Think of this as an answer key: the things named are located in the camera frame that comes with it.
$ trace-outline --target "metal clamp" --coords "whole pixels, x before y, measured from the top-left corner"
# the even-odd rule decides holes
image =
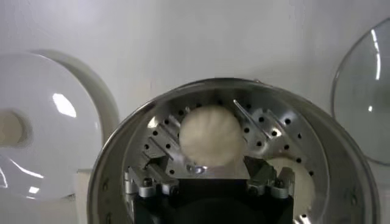
[[[154,162],[159,159],[150,159],[143,154],[141,168],[130,166],[124,174],[126,194],[138,194],[140,197],[153,197],[157,193],[157,186],[161,186],[161,192],[165,195],[179,193],[179,181],[167,175],[164,170]]]
[[[263,159],[246,156],[244,163],[250,175],[250,179],[247,180],[248,193],[253,196],[263,195],[266,186],[276,179],[276,170]]]
[[[295,174],[291,168],[283,167],[278,178],[271,186],[271,195],[274,198],[284,199],[294,194]]]

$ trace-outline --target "transparent glass cover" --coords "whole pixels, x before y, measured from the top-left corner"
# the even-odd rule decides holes
[[[390,19],[344,58],[333,86],[332,113],[370,160],[390,165]]]

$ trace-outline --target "stainless steel drum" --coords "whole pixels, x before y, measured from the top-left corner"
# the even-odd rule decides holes
[[[241,79],[210,79],[181,86],[146,103],[112,134],[97,160],[88,193],[89,223],[131,223],[125,171],[143,152],[171,155],[176,178],[248,178],[245,168],[199,167],[183,158],[180,122],[191,110],[222,105],[240,121],[246,155],[288,157],[313,178],[315,199],[295,223],[379,223],[377,189],[353,139],[328,114],[285,90]]]

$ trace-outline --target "bolt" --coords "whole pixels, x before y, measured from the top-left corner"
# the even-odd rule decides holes
[[[150,177],[144,178],[143,184],[145,187],[150,187],[153,184],[153,180]]]
[[[258,191],[257,191],[257,188],[255,188],[255,187],[250,187],[249,189],[248,189],[248,194],[250,195],[250,196],[257,196],[258,195]]]
[[[275,180],[275,187],[277,187],[277,188],[284,188],[285,187],[285,183],[283,182],[283,180],[276,179]]]

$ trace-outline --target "dough ball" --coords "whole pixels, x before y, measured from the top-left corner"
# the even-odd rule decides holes
[[[183,154],[200,166],[224,166],[240,159],[244,149],[238,120],[220,106],[191,111],[182,122],[179,136]]]
[[[294,218],[307,214],[315,197],[314,181],[306,168],[288,158],[275,158],[267,161],[279,174],[283,167],[289,167],[295,173]]]

